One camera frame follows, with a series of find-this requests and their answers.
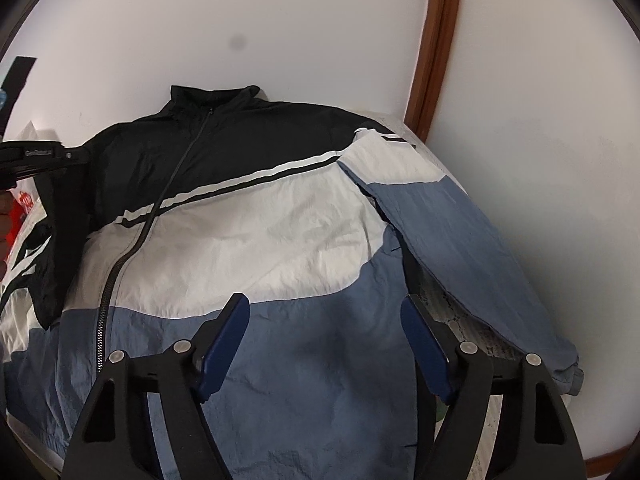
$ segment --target metal zipper teeth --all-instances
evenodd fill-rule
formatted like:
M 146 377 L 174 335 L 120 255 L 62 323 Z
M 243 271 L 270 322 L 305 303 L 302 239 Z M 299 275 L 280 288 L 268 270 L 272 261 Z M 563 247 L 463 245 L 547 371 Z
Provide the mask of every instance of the metal zipper teeth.
M 193 137 L 193 140 L 189 143 L 189 145 L 187 146 L 187 149 L 182 154 L 182 157 L 180 158 L 180 161 L 178 161 L 178 164 L 176 165 L 174 172 L 172 173 L 171 177 L 169 177 L 169 181 L 164 186 L 162 193 L 160 193 L 160 196 L 156 199 L 156 202 L 154 203 L 154 206 L 152 207 L 151 212 L 148 214 L 148 217 L 145 220 L 145 224 L 142 227 L 142 231 L 140 231 L 140 234 L 138 235 L 138 239 L 136 240 L 136 243 L 133 245 L 132 248 L 130 248 L 129 251 L 127 251 L 126 254 L 123 254 L 113 264 L 113 267 L 111 267 L 111 270 L 109 271 L 109 275 L 107 276 L 107 281 L 104 283 L 104 288 L 102 290 L 102 296 L 100 297 L 100 306 L 98 308 L 98 321 L 97 321 L 96 330 L 95 330 L 95 365 L 96 365 L 97 373 L 100 373 L 100 371 L 102 370 L 102 365 L 104 364 L 104 360 L 106 358 L 106 356 L 104 355 L 104 344 L 105 344 L 105 337 L 106 337 L 107 317 L 109 315 L 109 306 L 110 306 L 109 304 L 111 303 L 111 295 L 113 294 L 113 287 L 116 284 L 118 275 L 120 274 L 120 271 L 122 270 L 122 267 L 124 266 L 124 264 L 127 263 L 127 260 L 129 260 L 130 257 L 132 257 L 135 253 L 137 253 L 138 250 L 140 250 L 140 247 L 142 247 L 142 244 L 145 242 L 146 237 L 149 234 L 149 231 L 151 231 L 151 226 L 153 225 L 154 219 L 158 214 L 160 206 L 162 205 L 162 200 L 164 200 L 164 196 L 166 195 L 169 189 L 169 186 L 174 181 L 176 174 L 180 170 L 180 167 L 183 164 L 184 159 L 187 157 L 187 155 L 191 151 L 193 145 L 200 138 L 212 113 L 213 113 L 213 110 L 209 110 L 209 113 L 207 113 L 207 117 L 204 119 L 204 121 L 202 121 L 202 125 L 200 126 L 198 134 L 195 137 Z

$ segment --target wall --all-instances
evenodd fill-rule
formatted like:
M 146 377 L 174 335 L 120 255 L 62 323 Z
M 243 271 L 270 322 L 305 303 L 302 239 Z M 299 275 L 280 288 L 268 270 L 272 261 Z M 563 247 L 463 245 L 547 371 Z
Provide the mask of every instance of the wall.
M 610 0 L 462 0 L 428 139 L 580 351 L 585 456 L 640 430 L 640 43 Z
M 426 0 L 41 0 L 0 63 L 36 65 L 7 138 L 29 120 L 67 145 L 157 112 L 171 84 L 260 85 L 272 100 L 401 117 Z

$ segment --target human hand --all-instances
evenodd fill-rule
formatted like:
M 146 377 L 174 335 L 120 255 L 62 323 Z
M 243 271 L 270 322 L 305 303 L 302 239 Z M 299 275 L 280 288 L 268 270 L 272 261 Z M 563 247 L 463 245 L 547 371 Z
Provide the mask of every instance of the human hand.
M 6 262 L 4 259 L 9 254 L 9 244 L 6 241 L 6 236 L 11 230 L 11 212 L 12 205 L 14 204 L 14 197 L 8 191 L 0 191 L 0 280 L 4 278 L 6 273 Z

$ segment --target wooden trim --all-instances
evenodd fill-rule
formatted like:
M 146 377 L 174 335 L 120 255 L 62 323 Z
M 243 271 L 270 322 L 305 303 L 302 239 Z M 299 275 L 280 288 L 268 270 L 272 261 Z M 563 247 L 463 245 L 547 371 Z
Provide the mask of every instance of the wooden trim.
M 584 461 L 587 466 L 587 478 L 596 478 L 597 476 L 607 475 L 611 473 L 620 461 L 629 451 L 630 446 L 623 447 L 611 453 L 600 455 Z
M 418 63 L 404 123 L 424 142 L 436 110 L 460 0 L 428 0 Z

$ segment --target metal pin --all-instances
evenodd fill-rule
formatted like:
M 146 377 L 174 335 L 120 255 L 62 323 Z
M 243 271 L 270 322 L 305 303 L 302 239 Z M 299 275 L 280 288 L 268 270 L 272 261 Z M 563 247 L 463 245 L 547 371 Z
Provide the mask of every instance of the metal pin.
M 186 339 L 180 339 L 180 341 L 174 343 L 174 351 L 178 354 L 189 351 L 189 348 L 191 348 L 191 341 L 187 341 Z
M 531 366 L 540 366 L 542 364 L 542 359 L 538 354 L 527 354 L 527 363 Z
M 114 350 L 109 354 L 109 361 L 112 363 L 119 363 L 124 359 L 124 352 L 122 350 Z
M 478 346 L 476 346 L 476 343 L 472 343 L 471 341 L 463 341 L 460 343 L 460 349 L 465 354 L 475 354 L 478 351 Z

